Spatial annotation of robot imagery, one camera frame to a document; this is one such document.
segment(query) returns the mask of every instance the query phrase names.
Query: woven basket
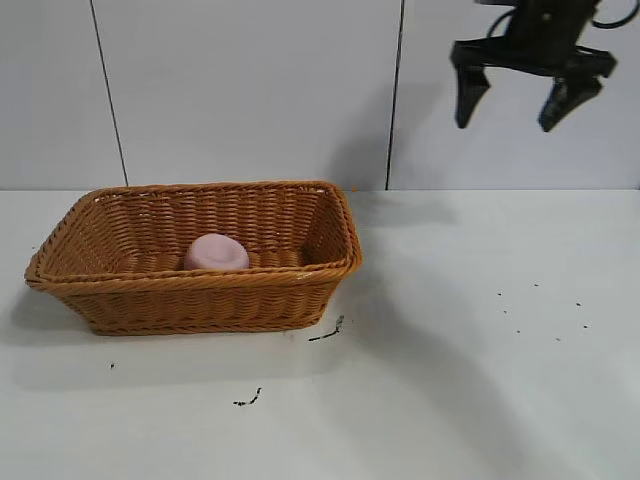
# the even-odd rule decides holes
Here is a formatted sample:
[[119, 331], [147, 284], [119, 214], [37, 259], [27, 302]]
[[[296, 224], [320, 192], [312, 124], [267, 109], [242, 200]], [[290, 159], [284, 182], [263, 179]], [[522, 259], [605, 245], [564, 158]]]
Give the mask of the woven basket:
[[[242, 243], [250, 268], [181, 270], [207, 233]], [[346, 200], [328, 183], [122, 187], [81, 198], [25, 278], [98, 334], [259, 332], [318, 322], [361, 261]]]

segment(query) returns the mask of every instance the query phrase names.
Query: pink object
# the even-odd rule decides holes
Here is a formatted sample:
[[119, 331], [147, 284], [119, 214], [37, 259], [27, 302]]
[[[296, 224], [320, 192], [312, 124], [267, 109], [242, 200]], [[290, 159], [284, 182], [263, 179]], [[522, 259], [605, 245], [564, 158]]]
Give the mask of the pink object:
[[184, 259], [185, 270], [210, 268], [216, 270], [241, 270], [249, 268], [249, 255], [240, 243], [217, 233], [197, 238], [189, 247]]

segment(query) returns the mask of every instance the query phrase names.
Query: white table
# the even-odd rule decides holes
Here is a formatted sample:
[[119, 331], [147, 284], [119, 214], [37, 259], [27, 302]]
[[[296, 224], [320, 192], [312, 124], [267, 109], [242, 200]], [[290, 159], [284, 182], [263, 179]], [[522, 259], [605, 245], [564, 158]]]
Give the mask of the white table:
[[0, 193], [0, 478], [640, 478], [640, 192], [354, 194], [320, 325], [146, 338], [22, 284], [79, 195]]

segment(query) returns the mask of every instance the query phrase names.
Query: basket rim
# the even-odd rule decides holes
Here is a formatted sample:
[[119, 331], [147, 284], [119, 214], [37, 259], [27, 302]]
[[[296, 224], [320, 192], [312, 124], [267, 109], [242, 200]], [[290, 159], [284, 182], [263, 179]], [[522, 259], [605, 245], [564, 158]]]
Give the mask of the basket rim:
[[[43, 265], [55, 252], [61, 239], [73, 225], [81, 220], [83, 210], [91, 202], [110, 195], [140, 193], [198, 192], [220, 189], [255, 190], [261, 188], [322, 188], [331, 192], [346, 227], [347, 254], [344, 258], [329, 263], [311, 264], [302, 267], [250, 268], [235, 271], [178, 270], [148, 273], [100, 273], [78, 275], [49, 275], [42, 271]], [[58, 223], [38, 252], [31, 258], [25, 272], [27, 284], [35, 289], [58, 294], [77, 295], [84, 293], [165, 290], [183, 288], [242, 287], [258, 285], [294, 285], [300, 283], [324, 283], [343, 278], [355, 271], [362, 263], [360, 244], [353, 224], [351, 211], [342, 190], [330, 182], [306, 181], [261, 181], [222, 182], [207, 184], [144, 185], [110, 187], [83, 195]]]

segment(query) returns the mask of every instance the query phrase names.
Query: black speck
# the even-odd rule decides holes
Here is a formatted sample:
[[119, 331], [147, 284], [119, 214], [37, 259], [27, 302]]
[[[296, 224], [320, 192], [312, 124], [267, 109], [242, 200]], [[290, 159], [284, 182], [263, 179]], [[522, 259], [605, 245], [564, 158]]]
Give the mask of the black speck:
[[256, 391], [256, 394], [251, 399], [251, 401], [249, 401], [249, 402], [233, 402], [233, 404], [237, 405], [239, 407], [244, 407], [245, 405], [253, 405], [254, 403], [256, 403], [256, 400], [260, 396], [260, 392], [262, 392], [262, 387], [258, 388], [258, 390]]
[[325, 338], [329, 338], [329, 337], [333, 337], [334, 335], [337, 335], [338, 333], [340, 333], [340, 329], [342, 328], [342, 323], [343, 322], [344, 322], [344, 315], [340, 315], [338, 317], [338, 319], [336, 320], [336, 328], [333, 330], [333, 332], [327, 333], [327, 334], [322, 335], [320, 337], [310, 338], [309, 341], [310, 342], [315, 342], [317, 340], [323, 340]]

